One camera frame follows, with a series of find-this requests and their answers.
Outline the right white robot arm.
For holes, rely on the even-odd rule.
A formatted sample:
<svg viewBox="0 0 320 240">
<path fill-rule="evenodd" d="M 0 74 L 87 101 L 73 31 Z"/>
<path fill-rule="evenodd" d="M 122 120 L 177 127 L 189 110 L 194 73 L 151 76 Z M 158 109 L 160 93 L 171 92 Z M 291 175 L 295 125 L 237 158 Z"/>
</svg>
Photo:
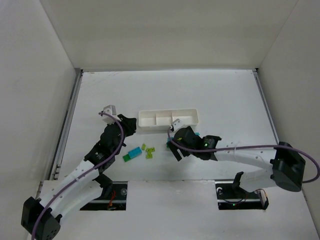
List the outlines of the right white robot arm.
<svg viewBox="0 0 320 240">
<path fill-rule="evenodd" d="M 248 193 L 275 186 L 289 192 L 300 192 L 302 189 L 306 161 L 285 142 L 250 148 L 219 136 L 200 137 L 188 126 L 180 128 L 167 145 L 177 161 L 193 155 L 203 161 L 234 162 L 256 167 L 255 171 L 242 170 L 236 174 L 233 180 L 235 189 Z"/>
</svg>

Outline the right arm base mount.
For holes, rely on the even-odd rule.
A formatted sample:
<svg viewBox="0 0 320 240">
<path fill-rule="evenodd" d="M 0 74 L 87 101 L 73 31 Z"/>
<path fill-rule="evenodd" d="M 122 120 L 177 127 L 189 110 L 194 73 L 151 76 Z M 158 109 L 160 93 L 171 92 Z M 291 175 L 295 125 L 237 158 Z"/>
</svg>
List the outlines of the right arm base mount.
<svg viewBox="0 0 320 240">
<path fill-rule="evenodd" d="M 240 188 L 243 172 L 236 174 L 233 181 L 215 182 L 217 206 L 219 210 L 263 210 L 269 207 L 269 198 L 264 189 L 247 192 Z"/>
</svg>

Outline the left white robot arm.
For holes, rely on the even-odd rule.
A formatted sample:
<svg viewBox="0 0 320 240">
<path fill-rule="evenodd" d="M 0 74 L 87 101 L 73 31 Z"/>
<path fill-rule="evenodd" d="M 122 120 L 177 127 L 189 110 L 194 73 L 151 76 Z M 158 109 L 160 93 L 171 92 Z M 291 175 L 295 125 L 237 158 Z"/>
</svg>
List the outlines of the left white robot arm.
<svg viewBox="0 0 320 240">
<path fill-rule="evenodd" d="M 137 130 L 137 119 L 122 114 L 112 117 L 100 140 L 67 177 L 47 194 L 29 197 L 23 204 L 21 225 L 33 240 L 52 240 L 66 219 L 90 201 L 111 190 L 113 182 L 104 171 Z"/>
</svg>

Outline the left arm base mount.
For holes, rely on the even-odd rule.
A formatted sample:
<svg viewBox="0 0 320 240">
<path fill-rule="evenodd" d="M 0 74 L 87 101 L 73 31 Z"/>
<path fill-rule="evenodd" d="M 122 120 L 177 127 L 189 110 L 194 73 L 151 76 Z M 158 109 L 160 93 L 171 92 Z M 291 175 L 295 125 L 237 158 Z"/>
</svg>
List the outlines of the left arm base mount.
<svg viewBox="0 0 320 240">
<path fill-rule="evenodd" d="M 95 180 L 102 188 L 101 195 L 84 205 L 81 211 L 125 211 L 127 208 L 128 182 L 112 181 L 101 174 Z"/>
</svg>

